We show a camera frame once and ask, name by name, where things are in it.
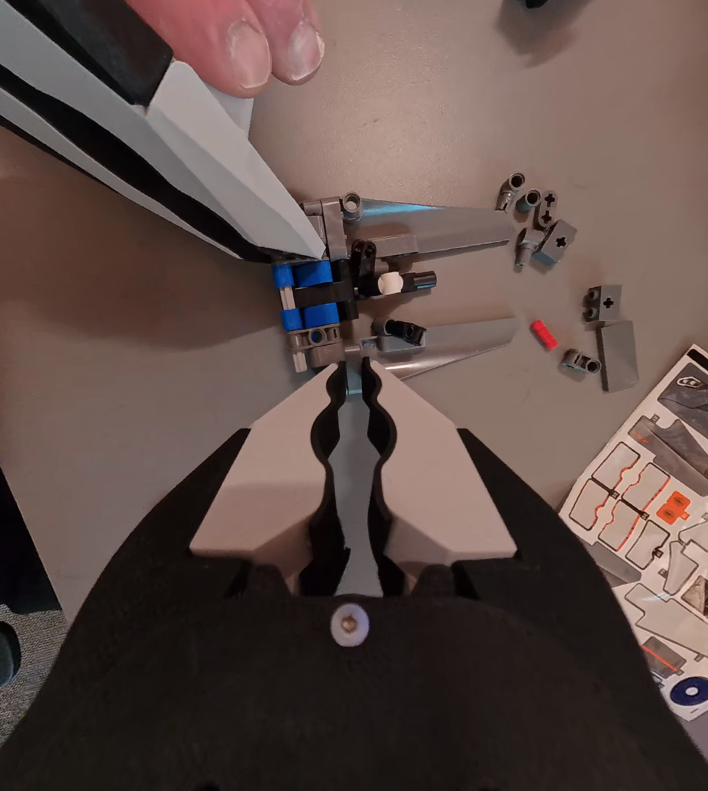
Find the grey lego axle pin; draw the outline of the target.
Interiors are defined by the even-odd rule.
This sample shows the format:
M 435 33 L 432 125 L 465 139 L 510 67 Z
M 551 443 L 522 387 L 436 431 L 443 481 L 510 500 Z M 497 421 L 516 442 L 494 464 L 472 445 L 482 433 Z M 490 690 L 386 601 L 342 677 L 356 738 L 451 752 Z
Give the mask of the grey lego axle pin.
M 532 259 L 537 248 L 543 242 L 546 232 L 542 229 L 525 227 L 517 237 L 515 268 L 523 269 Z

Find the person's left hand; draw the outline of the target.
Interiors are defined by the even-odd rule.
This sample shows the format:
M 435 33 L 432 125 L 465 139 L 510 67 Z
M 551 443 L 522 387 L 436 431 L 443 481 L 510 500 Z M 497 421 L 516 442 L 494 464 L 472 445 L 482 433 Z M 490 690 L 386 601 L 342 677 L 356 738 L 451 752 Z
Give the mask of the person's left hand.
M 307 1 L 127 1 L 200 78 L 224 94 L 251 98 L 274 77 L 304 84 L 320 68 L 325 42 Z

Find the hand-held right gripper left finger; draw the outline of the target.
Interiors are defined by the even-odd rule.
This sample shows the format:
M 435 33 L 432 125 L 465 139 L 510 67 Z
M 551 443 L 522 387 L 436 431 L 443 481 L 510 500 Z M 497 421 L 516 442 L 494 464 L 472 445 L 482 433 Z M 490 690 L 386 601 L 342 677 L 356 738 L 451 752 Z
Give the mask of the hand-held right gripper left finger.
M 346 366 L 331 364 L 251 424 L 190 550 L 279 569 L 290 588 L 331 596 L 346 569 L 330 456 Z

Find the grey lego flat tile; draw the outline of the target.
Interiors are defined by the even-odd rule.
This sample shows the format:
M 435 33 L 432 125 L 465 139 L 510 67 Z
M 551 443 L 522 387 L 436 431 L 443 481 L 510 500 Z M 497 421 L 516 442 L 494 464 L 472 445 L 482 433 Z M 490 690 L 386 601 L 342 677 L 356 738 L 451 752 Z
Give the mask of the grey lego flat tile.
M 596 344 L 603 390 L 613 393 L 636 386 L 639 374 L 633 321 L 602 323 L 596 329 Z

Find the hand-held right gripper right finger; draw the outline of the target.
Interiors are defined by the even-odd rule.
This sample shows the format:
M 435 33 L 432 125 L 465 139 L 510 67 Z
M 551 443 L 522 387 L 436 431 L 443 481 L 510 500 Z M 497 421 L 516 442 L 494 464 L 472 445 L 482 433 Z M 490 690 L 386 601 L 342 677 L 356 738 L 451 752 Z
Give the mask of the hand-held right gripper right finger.
M 429 566 L 510 559 L 510 535 L 456 425 L 365 358 L 367 438 L 379 454 L 368 507 L 381 591 L 399 597 Z

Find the grey lego blade assembly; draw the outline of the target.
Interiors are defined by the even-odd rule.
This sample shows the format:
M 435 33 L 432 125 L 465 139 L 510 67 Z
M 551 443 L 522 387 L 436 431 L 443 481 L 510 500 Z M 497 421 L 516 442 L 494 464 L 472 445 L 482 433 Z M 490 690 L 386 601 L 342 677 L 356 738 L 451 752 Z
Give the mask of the grey lego blade assembly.
M 348 390 L 367 407 L 379 457 L 369 485 L 369 545 L 381 591 L 398 597 L 429 566 L 509 559 L 516 551 L 458 427 L 405 383 L 507 346 L 517 321 L 422 328 L 373 322 L 346 347 Z

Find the grey double cross lego connector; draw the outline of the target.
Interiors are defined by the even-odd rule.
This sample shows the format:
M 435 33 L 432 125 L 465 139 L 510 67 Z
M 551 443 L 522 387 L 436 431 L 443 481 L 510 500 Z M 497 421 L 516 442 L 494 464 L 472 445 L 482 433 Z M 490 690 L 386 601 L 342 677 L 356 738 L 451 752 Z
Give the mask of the grey double cross lego connector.
M 532 188 L 518 198 L 515 211 L 531 220 L 534 229 L 546 231 L 556 221 L 557 205 L 557 192 Z

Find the grey lego cross-hole brick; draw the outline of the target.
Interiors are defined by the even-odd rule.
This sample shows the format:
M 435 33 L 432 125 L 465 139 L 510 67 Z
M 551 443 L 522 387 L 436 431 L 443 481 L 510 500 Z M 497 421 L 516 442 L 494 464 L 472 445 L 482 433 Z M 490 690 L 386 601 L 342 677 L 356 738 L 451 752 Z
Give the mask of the grey lego cross-hole brick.
M 622 285 L 605 284 L 588 289 L 582 301 L 583 320 L 586 323 L 620 321 L 622 295 Z
M 565 256 L 575 240 L 576 228 L 565 220 L 558 220 L 547 231 L 533 254 L 533 260 L 544 267 L 554 267 Z

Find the grey round lego connector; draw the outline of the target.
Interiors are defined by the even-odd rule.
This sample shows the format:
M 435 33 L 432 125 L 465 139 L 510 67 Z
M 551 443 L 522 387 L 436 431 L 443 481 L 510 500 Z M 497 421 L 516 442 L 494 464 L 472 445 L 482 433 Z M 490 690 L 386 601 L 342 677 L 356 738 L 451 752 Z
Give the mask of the grey round lego connector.
M 522 172 L 512 173 L 500 187 L 498 197 L 495 204 L 495 210 L 507 212 L 513 205 L 517 195 L 521 192 L 526 184 L 526 176 Z

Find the blue grey lego assembly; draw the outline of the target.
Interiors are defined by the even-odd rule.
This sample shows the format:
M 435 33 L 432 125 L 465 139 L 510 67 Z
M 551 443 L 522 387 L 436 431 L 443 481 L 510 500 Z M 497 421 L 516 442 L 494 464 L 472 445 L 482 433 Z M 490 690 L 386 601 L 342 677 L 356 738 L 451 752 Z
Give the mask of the blue grey lego assembly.
M 505 212 L 362 199 L 354 192 L 299 205 L 325 257 L 271 268 L 297 373 L 346 361 L 354 374 L 363 358 L 371 358 L 407 379 L 513 339 L 513 319 L 424 328 L 382 317 L 373 320 L 364 337 L 346 339 L 343 332 L 344 325 L 359 319 L 367 301 L 416 297 L 434 289 L 436 272 L 417 271 L 416 264 L 506 245 L 515 226 Z

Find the lego sticker sheet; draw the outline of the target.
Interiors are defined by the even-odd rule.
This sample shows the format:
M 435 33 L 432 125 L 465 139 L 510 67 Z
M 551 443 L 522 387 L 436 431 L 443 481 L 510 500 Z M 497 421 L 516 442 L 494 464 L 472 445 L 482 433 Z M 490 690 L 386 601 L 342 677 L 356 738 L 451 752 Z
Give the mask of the lego sticker sheet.
M 708 712 L 708 353 L 691 346 L 559 511 L 605 573 L 671 710 Z

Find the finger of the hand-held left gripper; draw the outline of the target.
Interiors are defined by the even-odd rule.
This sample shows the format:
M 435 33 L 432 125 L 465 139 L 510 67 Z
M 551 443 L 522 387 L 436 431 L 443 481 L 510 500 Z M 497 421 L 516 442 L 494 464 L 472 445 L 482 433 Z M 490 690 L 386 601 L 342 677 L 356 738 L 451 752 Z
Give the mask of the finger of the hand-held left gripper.
M 226 219 L 172 185 L 102 125 L 0 64 L 0 125 L 112 191 L 211 245 L 250 262 L 300 262 L 306 255 L 256 245 Z
M 315 260 L 309 218 L 126 2 L 0 1 L 0 124 L 242 260 Z

